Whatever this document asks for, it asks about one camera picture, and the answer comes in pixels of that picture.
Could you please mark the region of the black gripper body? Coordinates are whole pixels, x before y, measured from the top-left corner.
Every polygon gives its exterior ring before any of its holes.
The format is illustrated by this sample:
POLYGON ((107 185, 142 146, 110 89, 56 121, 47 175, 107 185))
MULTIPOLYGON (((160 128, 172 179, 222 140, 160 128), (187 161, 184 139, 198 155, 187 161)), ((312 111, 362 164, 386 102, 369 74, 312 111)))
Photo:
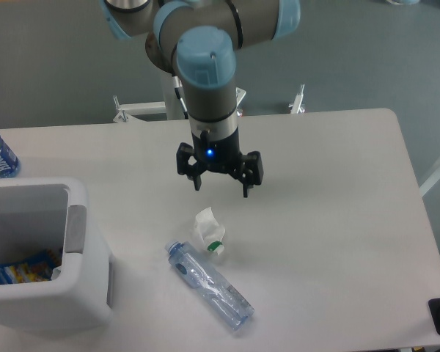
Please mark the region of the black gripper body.
POLYGON ((225 139, 208 143, 204 143, 199 137, 192 134, 196 162, 191 166, 191 169, 200 173, 205 171, 224 174, 234 172, 243 163, 238 130, 239 128, 236 128, 225 139))

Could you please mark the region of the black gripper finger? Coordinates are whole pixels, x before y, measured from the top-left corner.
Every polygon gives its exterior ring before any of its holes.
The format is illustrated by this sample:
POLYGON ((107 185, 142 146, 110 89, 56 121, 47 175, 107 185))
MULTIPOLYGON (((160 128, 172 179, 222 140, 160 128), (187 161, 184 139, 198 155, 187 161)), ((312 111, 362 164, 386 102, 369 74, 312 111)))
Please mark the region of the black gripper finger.
POLYGON ((242 184, 244 198, 249 196, 249 191, 254 186, 262 184, 263 175, 263 162, 259 151, 240 154, 231 171, 231 176, 242 184))
POLYGON ((185 143, 180 143, 176 152, 177 173, 185 175, 194 183, 194 189, 200 190, 202 185, 201 175, 205 172, 205 163, 195 157, 194 148, 185 143))

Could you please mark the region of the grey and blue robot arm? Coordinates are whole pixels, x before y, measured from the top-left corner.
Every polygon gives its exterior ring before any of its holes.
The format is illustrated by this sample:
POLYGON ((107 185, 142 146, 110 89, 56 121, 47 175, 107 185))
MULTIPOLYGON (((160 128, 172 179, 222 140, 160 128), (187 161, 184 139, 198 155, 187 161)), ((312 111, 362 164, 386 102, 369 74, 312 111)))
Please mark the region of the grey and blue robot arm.
POLYGON ((152 34, 155 51, 184 91, 192 143, 177 149, 177 172, 195 188, 204 172, 229 175, 249 191, 263 181, 257 151, 242 153, 236 98, 237 51, 293 33, 299 1, 102 1, 121 40, 152 34))

